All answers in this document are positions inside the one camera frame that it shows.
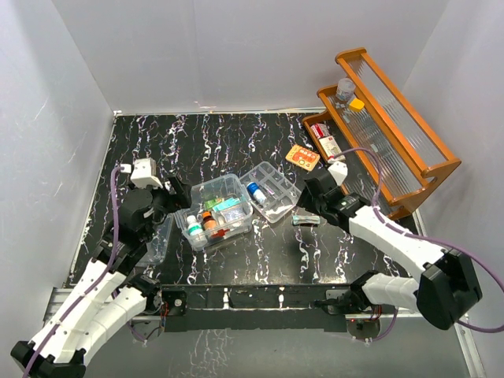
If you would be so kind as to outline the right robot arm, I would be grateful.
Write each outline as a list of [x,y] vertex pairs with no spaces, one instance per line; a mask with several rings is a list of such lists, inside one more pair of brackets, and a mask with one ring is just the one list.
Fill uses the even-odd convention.
[[367,313],[380,305],[402,307],[447,330],[483,297],[469,256],[420,239],[357,193],[344,194],[329,172],[305,181],[298,206],[371,244],[409,274],[368,271],[340,296],[318,302],[319,307],[330,306],[343,314]]

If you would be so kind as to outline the orange plaster packet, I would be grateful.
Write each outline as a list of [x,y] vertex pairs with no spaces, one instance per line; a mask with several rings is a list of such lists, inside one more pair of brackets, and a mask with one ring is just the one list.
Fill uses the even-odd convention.
[[287,153],[286,160],[307,172],[311,172],[319,162],[320,155],[303,146],[294,145]]

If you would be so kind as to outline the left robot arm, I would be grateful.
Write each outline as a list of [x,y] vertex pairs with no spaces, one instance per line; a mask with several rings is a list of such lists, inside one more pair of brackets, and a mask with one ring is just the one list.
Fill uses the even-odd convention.
[[178,177],[169,186],[130,183],[117,200],[110,181],[113,220],[78,284],[30,340],[10,354],[25,377],[82,377],[91,359],[136,315],[156,313],[162,294],[156,281],[130,274],[166,217],[191,206],[191,187]]

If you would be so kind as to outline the clear compartment organizer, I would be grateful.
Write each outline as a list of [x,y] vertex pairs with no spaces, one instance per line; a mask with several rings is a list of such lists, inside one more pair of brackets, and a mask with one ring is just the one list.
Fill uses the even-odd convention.
[[246,188],[249,182],[259,185],[267,201],[259,205],[249,194],[252,206],[270,223],[275,224],[293,210],[301,195],[301,191],[280,171],[267,161],[253,167],[239,178]]

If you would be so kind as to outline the clear first aid box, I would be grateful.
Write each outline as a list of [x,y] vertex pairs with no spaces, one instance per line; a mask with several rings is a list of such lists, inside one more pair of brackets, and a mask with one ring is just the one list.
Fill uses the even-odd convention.
[[[181,209],[174,215],[176,225],[182,232],[182,236],[189,242],[191,249],[201,251],[212,245],[221,243],[226,239],[230,239],[237,235],[249,232],[252,229],[253,206],[250,203],[246,188],[240,183],[239,178],[235,174],[226,174],[216,179],[206,181],[195,185],[191,188],[192,205],[190,208]],[[242,202],[237,206],[242,206],[246,213],[242,222],[226,223],[221,216],[220,211],[206,210],[204,202],[214,198],[239,198]],[[187,217],[194,215],[202,226],[202,214],[205,211],[210,211],[217,221],[218,225],[215,229],[205,231],[203,228],[202,243],[191,243],[188,240],[187,234]]]

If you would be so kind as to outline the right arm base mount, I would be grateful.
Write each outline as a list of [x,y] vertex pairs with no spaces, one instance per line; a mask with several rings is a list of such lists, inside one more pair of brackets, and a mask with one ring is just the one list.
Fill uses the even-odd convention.
[[378,275],[375,270],[368,271],[350,284],[349,288],[335,298],[326,297],[323,300],[315,300],[314,308],[320,308],[327,314],[352,314],[362,313],[367,308],[372,310],[372,320],[378,320],[382,314],[382,305],[372,304],[365,296],[363,287],[371,279]]

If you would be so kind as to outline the blue white spray bottle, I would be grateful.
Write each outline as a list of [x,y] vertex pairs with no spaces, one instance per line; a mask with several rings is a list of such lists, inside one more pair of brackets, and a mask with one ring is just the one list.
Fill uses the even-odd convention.
[[255,182],[249,182],[246,186],[250,196],[259,204],[264,205],[267,201],[265,194],[262,192],[259,185]]

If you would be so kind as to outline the teal bandage packet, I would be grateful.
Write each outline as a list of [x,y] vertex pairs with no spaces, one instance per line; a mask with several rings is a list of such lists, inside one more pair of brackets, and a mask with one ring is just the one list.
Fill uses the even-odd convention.
[[237,206],[241,203],[242,201],[239,198],[227,198],[223,202],[220,202],[216,204],[213,207],[214,211],[223,211],[225,209],[231,208],[233,206]]

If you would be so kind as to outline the white blue gauze packet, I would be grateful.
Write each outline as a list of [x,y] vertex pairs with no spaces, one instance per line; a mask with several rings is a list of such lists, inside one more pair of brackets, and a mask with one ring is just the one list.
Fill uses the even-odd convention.
[[223,209],[220,211],[220,214],[226,223],[232,224],[242,222],[243,218],[246,216],[242,206],[233,206]]

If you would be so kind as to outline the orange brown medicine bottle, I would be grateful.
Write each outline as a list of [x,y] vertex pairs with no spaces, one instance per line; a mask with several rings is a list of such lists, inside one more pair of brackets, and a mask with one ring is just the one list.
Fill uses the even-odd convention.
[[213,230],[217,227],[218,223],[210,211],[205,211],[202,214],[202,227],[205,231]]

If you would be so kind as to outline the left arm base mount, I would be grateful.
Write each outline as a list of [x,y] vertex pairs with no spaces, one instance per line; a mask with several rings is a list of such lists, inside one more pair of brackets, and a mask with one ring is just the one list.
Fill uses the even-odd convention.
[[140,315],[159,316],[162,330],[165,330],[168,317],[185,314],[187,296],[183,291],[164,291],[158,281],[143,275],[135,276],[130,285],[146,299],[145,308]]

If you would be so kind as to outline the green wind oil box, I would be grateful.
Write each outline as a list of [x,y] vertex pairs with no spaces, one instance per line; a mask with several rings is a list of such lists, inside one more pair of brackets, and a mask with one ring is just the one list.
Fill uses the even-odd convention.
[[214,199],[205,201],[204,202],[204,207],[205,207],[206,210],[211,210],[215,206],[217,206],[218,204],[222,203],[223,201],[224,201],[223,198],[214,198]]

